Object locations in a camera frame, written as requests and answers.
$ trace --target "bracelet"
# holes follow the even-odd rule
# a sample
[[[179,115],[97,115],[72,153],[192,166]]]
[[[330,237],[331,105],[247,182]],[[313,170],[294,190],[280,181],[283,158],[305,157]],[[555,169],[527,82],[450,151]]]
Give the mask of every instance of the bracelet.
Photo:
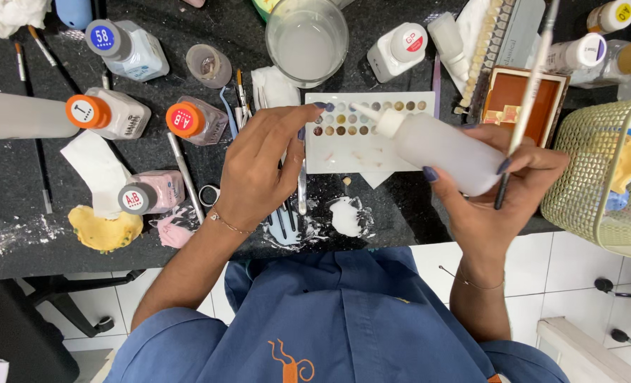
[[[223,218],[221,218],[221,216],[220,216],[220,215],[218,215],[218,211],[216,211],[216,206],[211,206],[211,211],[212,211],[212,212],[214,212],[213,214],[211,214],[211,217],[210,217],[210,218],[211,218],[211,220],[212,220],[212,221],[216,221],[216,220],[218,220],[218,221],[223,222],[223,224],[224,224],[224,225],[226,225],[226,226],[227,226],[230,230],[237,231],[237,232],[238,232],[238,233],[240,233],[240,234],[251,234],[251,233],[253,233],[253,232],[255,232],[255,231],[256,231],[256,229],[254,229],[254,230],[252,230],[252,231],[250,231],[250,232],[248,232],[248,231],[241,231],[240,229],[236,228],[235,226],[233,226],[233,225],[229,224],[228,222],[226,222],[225,220],[223,220]]]
[[[452,273],[450,273],[448,270],[446,270],[446,269],[445,269],[445,267],[443,267],[443,266],[440,266],[440,265],[439,265],[439,268],[440,268],[440,269],[442,269],[443,271],[445,271],[446,273],[448,273],[448,274],[452,275],[452,277],[453,277],[453,278],[455,278],[456,280],[458,280],[458,281],[460,281],[460,282],[464,283],[465,285],[474,286],[475,288],[477,288],[477,289],[479,289],[479,290],[495,290],[496,288],[500,288],[500,287],[502,287],[502,285],[503,285],[503,284],[505,284],[505,279],[503,278],[503,279],[502,279],[502,282],[500,282],[500,284],[498,284],[498,285],[497,285],[497,286],[495,286],[495,287],[492,287],[492,288],[482,288],[481,286],[476,285],[476,284],[474,284],[473,282],[469,282],[469,281],[467,281],[467,280],[465,280],[465,279],[462,279],[462,278],[457,277],[457,275],[453,275],[453,274],[452,274]],[[459,267],[459,266],[457,266],[457,273],[461,274],[461,270],[460,270],[460,267]]]

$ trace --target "orange bottle cap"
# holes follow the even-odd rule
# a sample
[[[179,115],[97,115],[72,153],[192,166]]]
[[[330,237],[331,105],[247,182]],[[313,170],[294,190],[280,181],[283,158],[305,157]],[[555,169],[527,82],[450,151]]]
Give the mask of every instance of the orange bottle cap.
[[[204,129],[204,113],[190,101],[171,105],[166,111],[166,125],[175,135],[190,138]]]
[[[112,120],[105,100],[88,95],[73,95],[65,104],[65,114],[72,124],[84,129],[100,129]]]

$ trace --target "pink bottle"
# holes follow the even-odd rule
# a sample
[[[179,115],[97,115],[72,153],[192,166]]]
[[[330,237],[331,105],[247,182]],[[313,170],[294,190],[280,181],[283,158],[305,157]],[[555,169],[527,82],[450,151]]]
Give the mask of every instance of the pink bottle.
[[[205,0],[183,0],[183,1],[192,5],[193,7],[201,8],[201,6],[204,5]]]
[[[129,177],[119,192],[119,206],[127,213],[166,213],[185,199],[183,176],[178,170],[150,170]]]

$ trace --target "person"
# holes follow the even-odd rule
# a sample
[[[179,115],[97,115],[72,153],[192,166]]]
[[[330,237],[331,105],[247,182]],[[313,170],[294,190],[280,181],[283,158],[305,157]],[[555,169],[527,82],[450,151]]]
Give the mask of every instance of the person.
[[[304,159],[299,131],[323,107],[260,110],[237,135],[223,193],[144,295],[106,382],[567,383],[548,356],[510,340],[505,307],[507,248],[568,163],[532,140],[500,167],[511,173],[500,210],[492,207],[497,187],[466,199],[447,172],[424,169],[463,250],[449,310],[407,247],[230,262],[232,324],[195,310],[234,250],[294,192]],[[509,145],[499,126],[464,134]]]

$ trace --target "blue shirt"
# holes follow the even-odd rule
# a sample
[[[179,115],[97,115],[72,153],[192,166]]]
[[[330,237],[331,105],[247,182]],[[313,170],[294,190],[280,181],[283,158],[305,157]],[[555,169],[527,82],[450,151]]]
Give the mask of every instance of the blue shirt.
[[[417,274],[410,248],[231,262],[230,326],[166,309],[122,345],[106,382],[564,382],[548,356],[478,344]]]

